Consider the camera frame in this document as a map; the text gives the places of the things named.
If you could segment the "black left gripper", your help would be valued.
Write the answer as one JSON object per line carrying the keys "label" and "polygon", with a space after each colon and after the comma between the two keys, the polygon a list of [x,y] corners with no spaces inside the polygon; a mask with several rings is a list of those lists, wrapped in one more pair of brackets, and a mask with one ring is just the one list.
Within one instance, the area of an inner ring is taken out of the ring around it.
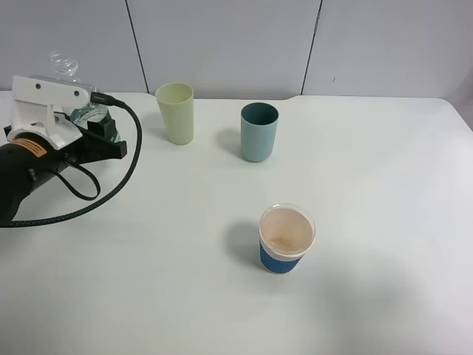
{"label": "black left gripper", "polygon": [[32,132],[23,132],[11,138],[11,131],[11,126],[4,128],[7,137],[3,145],[5,174],[51,174],[62,172],[69,162],[84,164],[120,160],[128,152],[127,143],[119,141],[115,120],[107,110],[93,112],[87,119],[87,129],[79,129],[79,139],[60,149]]}

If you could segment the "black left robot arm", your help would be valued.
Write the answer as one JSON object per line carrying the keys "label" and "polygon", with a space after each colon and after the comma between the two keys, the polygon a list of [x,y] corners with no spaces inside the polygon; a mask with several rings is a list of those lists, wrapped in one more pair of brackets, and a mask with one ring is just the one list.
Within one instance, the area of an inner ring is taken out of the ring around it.
{"label": "black left robot arm", "polygon": [[85,163],[122,159],[127,143],[116,141],[115,120],[106,115],[101,121],[76,126],[82,136],[62,149],[56,150],[45,138],[21,133],[1,146],[1,222],[13,220],[21,202],[52,178],[58,178],[76,197],[91,201],[97,195],[86,196],[76,190],[61,173],[68,167],[77,169],[91,179],[96,194],[101,192],[98,179],[83,168]]}

